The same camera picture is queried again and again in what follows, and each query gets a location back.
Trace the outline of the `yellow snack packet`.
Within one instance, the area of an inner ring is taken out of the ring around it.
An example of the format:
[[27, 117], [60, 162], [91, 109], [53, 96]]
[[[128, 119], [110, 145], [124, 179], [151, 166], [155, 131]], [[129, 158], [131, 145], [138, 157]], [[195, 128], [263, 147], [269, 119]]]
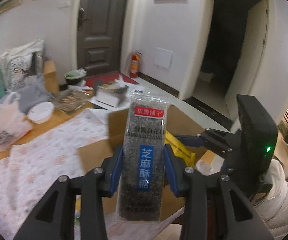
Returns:
[[168, 131], [165, 133], [165, 144], [170, 144], [174, 155], [182, 158], [187, 166], [194, 167], [196, 154]]

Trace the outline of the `black sesame candy packet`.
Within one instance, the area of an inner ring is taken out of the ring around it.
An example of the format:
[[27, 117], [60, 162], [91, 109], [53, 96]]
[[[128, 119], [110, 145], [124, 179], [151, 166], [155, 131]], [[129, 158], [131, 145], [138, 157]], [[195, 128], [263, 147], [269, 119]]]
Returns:
[[167, 109], [167, 96], [153, 92], [130, 93], [117, 199], [121, 220], [160, 220]]

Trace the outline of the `cartoon print table cloth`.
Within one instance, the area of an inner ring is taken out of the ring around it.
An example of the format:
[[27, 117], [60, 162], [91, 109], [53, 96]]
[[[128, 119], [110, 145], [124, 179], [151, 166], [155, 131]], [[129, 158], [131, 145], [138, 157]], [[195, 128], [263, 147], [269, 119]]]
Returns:
[[0, 161], [0, 234], [13, 239], [34, 206], [61, 175], [84, 175], [78, 148], [108, 135], [109, 111], [86, 109], [34, 140], [14, 145]]

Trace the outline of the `open cardboard box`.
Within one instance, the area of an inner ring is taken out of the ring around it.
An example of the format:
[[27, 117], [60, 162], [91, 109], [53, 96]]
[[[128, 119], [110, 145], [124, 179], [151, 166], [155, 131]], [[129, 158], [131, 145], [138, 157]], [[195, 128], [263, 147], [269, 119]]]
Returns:
[[[108, 114], [109, 139], [103, 139], [78, 148], [79, 159], [85, 172], [100, 166], [105, 158], [113, 155], [116, 147], [124, 141], [127, 119], [127, 110]], [[173, 136], [197, 135], [205, 129], [172, 105], [167, 111], [166, 131]], [[174, 197], [169, 186], [165, 186], [162, 190], [158, 189], [157, 192], [153, 191], [153, 183], [157, 181], [153, 178], [153, 168], [157, 168], [159, 163], [153, 160], [156, 157], [154, 142], [143, 139], [141, 141], [135, 140], [135, 142], [128, 140], [128, 143], [135, 147], [129, 155], [123, 157], [123, 161], [132, 157], [128, 164], [135, 169], [130, 175], [130, 178], [135, 180], [135, 185], [131, 187], [135, 190], [135, 193], [131, 195], [138, 197], [140, 193], [143, 193], [145, 196], [140, 203], [143, 204], [146, 201], [146, 209], [160, 202], [160, 221], [163, 221], [185, 205], [184, 198]]]

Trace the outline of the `open box on floor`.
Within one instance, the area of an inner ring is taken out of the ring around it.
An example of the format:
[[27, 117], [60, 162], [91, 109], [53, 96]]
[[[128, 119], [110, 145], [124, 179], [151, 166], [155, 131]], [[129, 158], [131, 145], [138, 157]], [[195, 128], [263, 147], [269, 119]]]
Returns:
[[130, 106], [130, 96], [133, 93], [143, 93], [144, 87], [137, 83], [124, 80], [119, 74], [118, 79], [104, 83], [97, 81], [94, 87], [94, 96], [89, 100], [93, 105], [109, 111], [119, 111]]

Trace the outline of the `red fire extinguisher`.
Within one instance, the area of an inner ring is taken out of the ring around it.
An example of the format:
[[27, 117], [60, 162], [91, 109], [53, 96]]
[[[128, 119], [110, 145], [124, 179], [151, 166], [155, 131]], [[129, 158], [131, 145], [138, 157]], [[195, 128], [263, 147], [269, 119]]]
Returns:
[[141, 64], [142, 53], [139, 50], [132, 51], [128, 56], [127, 66], [129, 68], [129, 76], [136, 78]]

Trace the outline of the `white printed plastic bag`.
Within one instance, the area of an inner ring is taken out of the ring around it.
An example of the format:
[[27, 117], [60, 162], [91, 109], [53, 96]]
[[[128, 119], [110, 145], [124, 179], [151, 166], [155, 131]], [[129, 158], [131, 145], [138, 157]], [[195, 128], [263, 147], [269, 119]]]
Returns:
[[11, 92], [0, 104], [0, 152], [11, 148], [11, 145], [33, 129], [26, 115], [19, 108], [20, 94]]

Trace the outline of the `white plastic bowl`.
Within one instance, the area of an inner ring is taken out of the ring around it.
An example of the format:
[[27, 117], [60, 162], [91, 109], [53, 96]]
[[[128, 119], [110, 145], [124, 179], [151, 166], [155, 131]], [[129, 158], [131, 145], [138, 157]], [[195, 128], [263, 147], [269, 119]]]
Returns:
[[27, 118], [35, 124], [43, 124], [52, 117], [54, 109], [55, 106], [52, 102], [41, 102], [29, 110]]

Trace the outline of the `red doormat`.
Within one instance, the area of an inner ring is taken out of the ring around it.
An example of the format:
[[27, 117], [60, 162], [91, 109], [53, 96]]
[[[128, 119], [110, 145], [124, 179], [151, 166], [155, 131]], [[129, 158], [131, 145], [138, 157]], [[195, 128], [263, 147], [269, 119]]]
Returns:
[[103, 81], [104, 83], [109, 83], [109, 82], [118, 80], [120, 75], [123, 77], [123, 81], [127, 83], [131, 83], [131, 84], [137, 84], [135, 80], [133, 80], [132, 78], [120, 72], [111, 72], [111, 73], [104, 73], [104, 74], [89, 76], [85, 79], [85, 82], [88, 87], [93, 88], [95, 86], [95, 82], [98, 80]]

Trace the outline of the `glass tray with shells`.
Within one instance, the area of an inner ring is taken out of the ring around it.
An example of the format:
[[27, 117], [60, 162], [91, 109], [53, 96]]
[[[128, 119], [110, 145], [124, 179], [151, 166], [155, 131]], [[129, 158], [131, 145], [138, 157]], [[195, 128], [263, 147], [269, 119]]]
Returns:
[[86, 92], [68, 89], [63, 91], [53, 103], [56, 109], [65, 113], [72, 113], [84, 107], [90, 98], [90, 94]]

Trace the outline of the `black trash bin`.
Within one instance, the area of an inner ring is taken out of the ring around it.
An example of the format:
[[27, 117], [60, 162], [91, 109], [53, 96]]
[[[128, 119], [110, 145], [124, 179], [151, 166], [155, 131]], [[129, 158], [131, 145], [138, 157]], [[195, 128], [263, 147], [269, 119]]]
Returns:
[[80, 68], [77, 70], [72, 70], [72, 71], [67, 72], [64, 75], [64, 78], [68, 85], [76, 85], [76, 84], [79, 84], [86, 75], [87, 75], [86, 70], [84, 70], [83, 68]]

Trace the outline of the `wooden side table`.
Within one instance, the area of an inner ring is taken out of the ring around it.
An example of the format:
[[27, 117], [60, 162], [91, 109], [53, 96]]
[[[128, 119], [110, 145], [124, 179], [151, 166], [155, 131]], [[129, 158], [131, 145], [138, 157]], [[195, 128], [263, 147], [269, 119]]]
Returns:
[[46, 90], [57, 95], [59, 93], [59, 85], [56, 76], [56, 67], [54, 61], [45, 61], [43, 75], [45, 79]]

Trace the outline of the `dark brown door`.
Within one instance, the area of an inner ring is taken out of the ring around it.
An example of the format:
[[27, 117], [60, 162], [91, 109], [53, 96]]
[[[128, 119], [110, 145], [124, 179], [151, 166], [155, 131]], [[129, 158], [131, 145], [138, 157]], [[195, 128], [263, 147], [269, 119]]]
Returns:
[[80, 0], [77, 27], [77, 67], [87, 76], [120, 68], [127, 0]]

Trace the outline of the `white wall panel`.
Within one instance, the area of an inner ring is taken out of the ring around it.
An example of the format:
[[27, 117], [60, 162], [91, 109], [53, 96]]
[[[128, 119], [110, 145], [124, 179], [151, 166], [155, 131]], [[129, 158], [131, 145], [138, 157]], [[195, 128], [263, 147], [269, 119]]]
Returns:
[[172, 65], [173, 52], [170, 50], [156, 48], [154, 65], [164, 68], [170, 69]]

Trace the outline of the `light switch plate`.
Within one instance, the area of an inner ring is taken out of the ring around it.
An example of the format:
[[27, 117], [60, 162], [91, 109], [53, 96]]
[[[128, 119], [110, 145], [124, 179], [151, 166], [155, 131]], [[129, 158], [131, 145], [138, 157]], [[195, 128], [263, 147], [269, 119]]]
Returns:
[[58, 8], [59, 9], [69, 8], [70, 6], [71, 6], [71, 2], [70, 1], [60, 1], [58, 3]]

